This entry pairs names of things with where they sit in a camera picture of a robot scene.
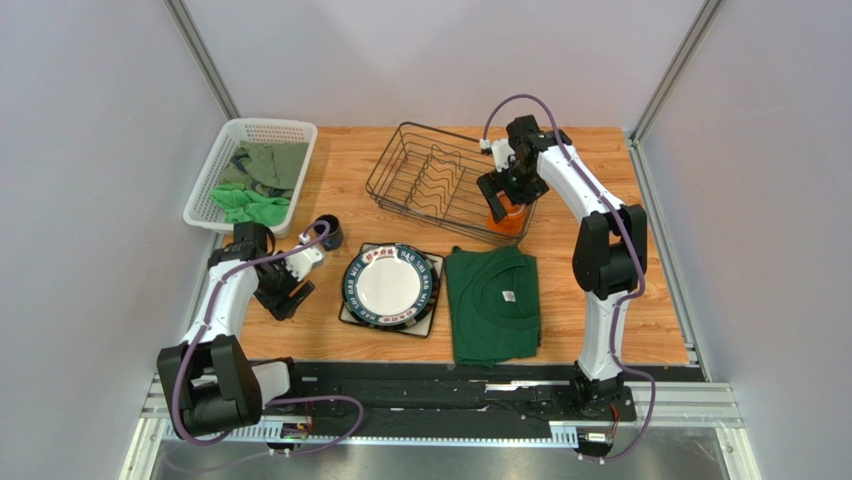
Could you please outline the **orange ceramic mug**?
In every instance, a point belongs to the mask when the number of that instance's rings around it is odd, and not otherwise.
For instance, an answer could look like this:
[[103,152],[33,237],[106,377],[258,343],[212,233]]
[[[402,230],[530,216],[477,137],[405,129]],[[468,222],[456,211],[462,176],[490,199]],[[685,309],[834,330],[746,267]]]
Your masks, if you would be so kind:
[[520,235],[528,216],[528,206],[524,204],[513,204],[503,193],[498,195],[500,204],[506,211],[506,216],[499,222],[489,213],[486,219],[486,227],[494,232],[506,235]]

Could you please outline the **dark blue ceramic mug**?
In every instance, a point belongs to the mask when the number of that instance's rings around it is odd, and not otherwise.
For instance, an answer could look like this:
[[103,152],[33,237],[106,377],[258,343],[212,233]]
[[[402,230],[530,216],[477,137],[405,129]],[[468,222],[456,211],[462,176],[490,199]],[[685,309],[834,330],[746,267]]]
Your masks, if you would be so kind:
[[314,232],[321,237],[321,245],[326,252],[340,249],[345,242],[345,234],[338,217],[332,214],[319,216]]

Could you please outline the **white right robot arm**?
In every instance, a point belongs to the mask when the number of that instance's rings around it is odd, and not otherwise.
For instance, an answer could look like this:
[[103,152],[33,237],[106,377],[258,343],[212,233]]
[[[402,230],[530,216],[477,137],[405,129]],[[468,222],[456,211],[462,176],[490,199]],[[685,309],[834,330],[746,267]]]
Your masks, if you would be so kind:
[[555,191],[579,225],[572,271],[585,293],[582,350],[575,362],[572,407],[582,417],[610,411],[626,395],[621,360],[624,316],[644,285],[647,214],[610,193],[560,129],[542,130],[535,117],[515,118],[504,139],[479,141],[494,161],[477,185],[495,222],[505,201],[531,205]]

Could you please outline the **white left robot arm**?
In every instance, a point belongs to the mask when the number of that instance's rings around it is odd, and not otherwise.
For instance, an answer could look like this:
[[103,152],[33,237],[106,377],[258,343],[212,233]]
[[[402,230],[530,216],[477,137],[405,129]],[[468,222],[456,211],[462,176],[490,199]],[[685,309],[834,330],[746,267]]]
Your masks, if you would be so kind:
[[212,446],[231,431],[253,426],[264,408],[291,388],[287,359],[253,364],[240,345],[251,299],[277,319],[293,316],[314,289],[307,276],[325,259],[330,224],[317,220],[288,251],[276,251],[271,229],[234,225],[230,244],[208,260],[204,299],[180,343],[164,348],[157,371],[178,437]]

